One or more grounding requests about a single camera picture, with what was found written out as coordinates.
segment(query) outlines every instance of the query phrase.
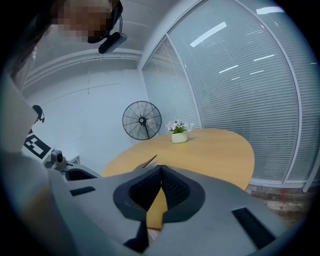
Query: potted flower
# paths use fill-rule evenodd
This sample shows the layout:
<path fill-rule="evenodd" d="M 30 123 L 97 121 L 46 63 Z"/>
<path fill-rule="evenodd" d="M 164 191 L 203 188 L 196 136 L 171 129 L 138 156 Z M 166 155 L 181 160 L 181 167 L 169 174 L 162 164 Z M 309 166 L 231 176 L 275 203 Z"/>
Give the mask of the potted flower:
<path fill-rule="evenodd" d="M 191 132 L 192 124 L 186 124 L 179 120 L 169 122 L 166 125 L 166 129 L 169 132 L 173 132 L 171 136 L 172 143 L 184 143 L 188 140 L 187 132 Z"/>

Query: fan guard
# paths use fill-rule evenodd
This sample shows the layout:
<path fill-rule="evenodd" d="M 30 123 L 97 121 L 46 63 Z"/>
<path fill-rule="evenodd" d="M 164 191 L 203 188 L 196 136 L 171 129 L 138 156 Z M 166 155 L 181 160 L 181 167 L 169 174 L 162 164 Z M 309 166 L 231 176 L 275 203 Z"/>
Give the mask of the fan guard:
<path fill-rule="evenodd" d="M 132 138 L 144 141 L 155 136 L 162 124 L 157 107 L 147 101 L 137 101 L 129 105 L 123 113 L 122 125 Z"/>

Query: round table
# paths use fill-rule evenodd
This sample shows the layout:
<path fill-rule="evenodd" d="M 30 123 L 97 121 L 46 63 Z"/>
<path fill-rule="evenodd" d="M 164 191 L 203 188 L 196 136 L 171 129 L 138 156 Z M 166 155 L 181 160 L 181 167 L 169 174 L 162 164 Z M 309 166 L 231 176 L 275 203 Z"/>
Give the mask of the round table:
<path fill-rule="evenodd" d="M 133 171 L 152 157 L 150 165 L 167 165 L 230 182 L 245 190 L 254 172 L 255 157 L 249 142 L 239 134 L 223 129 L 194 129 L 188 141 L 171 142 L 171 134 L 155 136 L 120 153 L 105 167 L 109 177 Z M 167 203 L 161 189 L 147 212 L 148 228 L 161 229 Z"/>

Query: white wall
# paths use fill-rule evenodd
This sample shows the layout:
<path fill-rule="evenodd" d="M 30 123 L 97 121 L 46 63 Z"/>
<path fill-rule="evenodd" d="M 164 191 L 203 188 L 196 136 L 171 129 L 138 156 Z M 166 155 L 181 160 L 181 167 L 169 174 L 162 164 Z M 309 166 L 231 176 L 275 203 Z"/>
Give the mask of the white wall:
<path fill-rule="evenodd" d="M 62 150 L 67 159 L 80 155 L 81 164 L 102 173 L 110 160 L 139 142 L 122 125 L 127 106 L 150 101 L 135 67 L 128 60 L 92 61 L 31 85 L 23 94 L 29 105 L 40 105 L 45 115 L 44 123 L 37 122 L 33 132 Z"/>

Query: white ceiling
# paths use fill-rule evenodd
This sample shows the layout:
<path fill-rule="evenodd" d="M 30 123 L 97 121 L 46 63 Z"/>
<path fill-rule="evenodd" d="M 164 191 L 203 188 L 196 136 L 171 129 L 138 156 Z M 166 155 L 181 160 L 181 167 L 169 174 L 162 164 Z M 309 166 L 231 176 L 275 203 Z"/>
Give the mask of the white ceiling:
<path fill-rule="evenodd" d="M 127 40 L 120 47 L 143 51 L 147 38 L 156 28 L 165 13 L 179 0 L 121 0 L 123 5 L 123 29 Z M 119 30 L 119 23 L 114 31 Z M 101 42 L 89 44 L 80 38 L 64 35 L 61 31 L 52 28 L 37 46 L 37 56 L 34 67 L 49 62 L 58 57 L 84 51 L 97 49 Z"/>

